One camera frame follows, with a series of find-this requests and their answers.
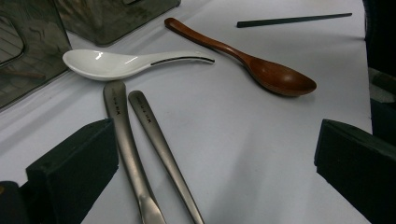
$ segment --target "utensil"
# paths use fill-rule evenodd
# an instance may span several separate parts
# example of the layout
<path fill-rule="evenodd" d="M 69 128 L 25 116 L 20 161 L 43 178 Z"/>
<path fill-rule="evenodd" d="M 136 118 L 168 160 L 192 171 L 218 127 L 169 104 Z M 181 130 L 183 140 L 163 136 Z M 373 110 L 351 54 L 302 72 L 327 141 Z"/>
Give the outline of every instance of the utensil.
<path fill-rule="evenodd" d="M 164 224 L 166 222 L 149 186 L 134 143 L 128 117 L 125 84 L 122 81 L 109 82 L 105 85 L 103 93 L 107 114 L 114 120 L 120 154 L 134 189 L 143 223 Z"/>
<path fill-rule="evenodd" d="M 164 21 L 165 26 L 189 40 L 230 54 L 239 60 L 251 76 L 269 91 L 287 96 L 299 96 L 314 91 L 315 81 L 278 63 L 271 63 L 239 51 L 229 45 L 201 35 L 174 18 Z"/>
<path fill-rule="evenodd" d="M 202 219 L 198 207 L 191 196 L 183 175 L 177 167 L 172 151 L 166 143 L 160 125 L 155 119 L 154 113 L 152 112 L 145 95 L 142 91 L 131 91 L 128 95 L 128 99 L 140 123 L 146 131 L 149 140 L 152 145 L 154 145 L 158 155 L 163 161 L 166 171 L 172 177 L 172 180 L 176 185 L 184 204 L 186 204 L 194 223 L 203 224 L 204 220 Z"/>
<path fill-rule="evenodd" d="M 64 63 L 70 69 L 84 77 L 100 81 L 126 78 L 154 65 L 178 61 L 215 62 L 210 56 L 191 50 L 123 55 L 90 49 L 73 49 L 64 54 Z"/>
<path fill-rule="evenodd" d="M 244 27 L 252 27 L 252 26 L 264 26 L 264 25 L 292 23 L 292 22 L 300 22 L 300 21 L 318 21 L 318 20 L 327 20 L 327 19 L 349 17 L 349 16 L 352 16 L 352 13 L 333 14 L 333 15 L 324 15 L 324 16 L 311 16 L 311 17 L 282 18 L 282 19 L 273 19 L 273 20 L 262 20 L 262 21 L 239 21 L 236 23 L 236 27 L 244 28 Z"/>

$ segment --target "white spoon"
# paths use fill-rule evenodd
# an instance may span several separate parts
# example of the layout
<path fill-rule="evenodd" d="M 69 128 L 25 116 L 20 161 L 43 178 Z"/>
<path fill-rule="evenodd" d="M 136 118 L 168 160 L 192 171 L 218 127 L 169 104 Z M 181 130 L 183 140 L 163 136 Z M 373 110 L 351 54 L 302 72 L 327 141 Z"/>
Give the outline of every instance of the white spoon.
<path fill-rule="evenodd" d="M 76 73 L 100 81 L 123 79 L 162 63 L 186 60 L 215 62 L 207 54 L 191 50 L 123 55 L 90 49 L 73 49 L 67 51 L 63 59 L 64 63 Z"/>

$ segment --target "table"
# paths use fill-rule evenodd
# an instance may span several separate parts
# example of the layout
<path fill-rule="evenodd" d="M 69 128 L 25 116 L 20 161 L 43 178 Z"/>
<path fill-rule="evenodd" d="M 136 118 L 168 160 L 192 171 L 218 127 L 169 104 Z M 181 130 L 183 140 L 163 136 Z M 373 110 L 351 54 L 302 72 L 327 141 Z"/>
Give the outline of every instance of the table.
<path fill-rule="evenodd" d="M 352 17 L 238 29 L 237 21 L 352 12 Z M 235 59 L 167 30 L 190 28 L 314 79 L 297 98 L 259 87 Z M 73 49 L 149 54 L 192 49 L 215 64 L 169 63 L 124 79 L 141 90 L 163 129 L 206 223 L 368 223 L 316 173 L 323 119 L 371 132 L 362 1 L 183 0 L 105 49 L 68 34 Z M 69 71 L 0 114 L 0 179 L 24 168 L 85 124 L 106 118 L 105 83 Z M 168 223 L 192 223 L 130 107 L 148 180 Z M 141 223 L 122 164 L 83 223 Z"/>

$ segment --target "wooden spoon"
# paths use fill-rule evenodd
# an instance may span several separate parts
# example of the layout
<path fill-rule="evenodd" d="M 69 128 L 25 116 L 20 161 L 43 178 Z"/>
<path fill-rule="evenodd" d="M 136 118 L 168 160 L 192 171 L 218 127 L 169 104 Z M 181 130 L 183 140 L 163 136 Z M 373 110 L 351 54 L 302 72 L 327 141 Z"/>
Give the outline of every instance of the wooden spoon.
<path fill-rule="evenodd" d="M 217 40 L 201 35 L 174 18 L 168 18 L 164 22 L 168 29 L 199 45 L 217 49 L 235 57 L 246 67 L 251 76 L 269 91 L 281 95 L 299 96 L 317 88 L 315 81 L 291 68 L 253 57 Z"/>

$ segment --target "metal handle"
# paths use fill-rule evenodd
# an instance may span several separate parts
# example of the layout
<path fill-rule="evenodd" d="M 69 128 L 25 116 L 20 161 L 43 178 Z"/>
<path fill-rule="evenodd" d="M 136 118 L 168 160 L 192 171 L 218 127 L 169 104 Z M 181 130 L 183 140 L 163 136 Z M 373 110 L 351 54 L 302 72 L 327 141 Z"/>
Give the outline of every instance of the metal handle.
<path fill-rule="evenodd" d="M 109 82 L 105 85 L 103 94 L 107 114 L 114 120 L 120 154 L 133 186 L 143 223 L 165 224 L 134 143 L 128 117 L 125 84 L 122 81 Z"/>
<path fill-rule="evenodd" d="M 198 207 L 195 204 L 190 190 L 177 167 L 175 158 L 173 157 L 172 152 L 166 143 L 160 125 L 155 119 L 154 113 L 152 112 L 145 95 L 141 91 L 132 91 L 129 93 L 128 99 L 132 108 L 134 109 L 134 112 L 140 120 L 140 123 L 146 131 L 149 140 L 151 141 L 152 145 L 154 145 L 158 155 L 163 161 L 166 171 L 172 177 L 172 180 L 175 183 L 181 198 L 186 204 L 194 223 L 203 224 L 204 221 L 201 217 Z"/>

